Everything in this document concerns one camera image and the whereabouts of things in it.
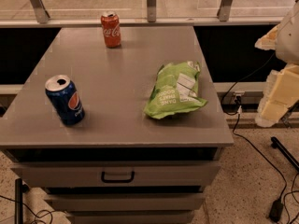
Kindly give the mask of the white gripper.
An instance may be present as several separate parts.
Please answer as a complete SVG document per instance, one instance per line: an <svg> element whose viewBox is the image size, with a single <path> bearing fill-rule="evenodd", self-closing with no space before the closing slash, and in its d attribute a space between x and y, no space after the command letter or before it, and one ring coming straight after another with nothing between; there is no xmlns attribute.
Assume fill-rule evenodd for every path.
<svg viewBox="0 0 299 224"><path fill-rule="evenodd" d="M272 70L263 89L255 122L260 127L271 127L299 101L299 2L273 27L259 38L255 48L276 50L276 56L288 63L282 70Z"/></svg>

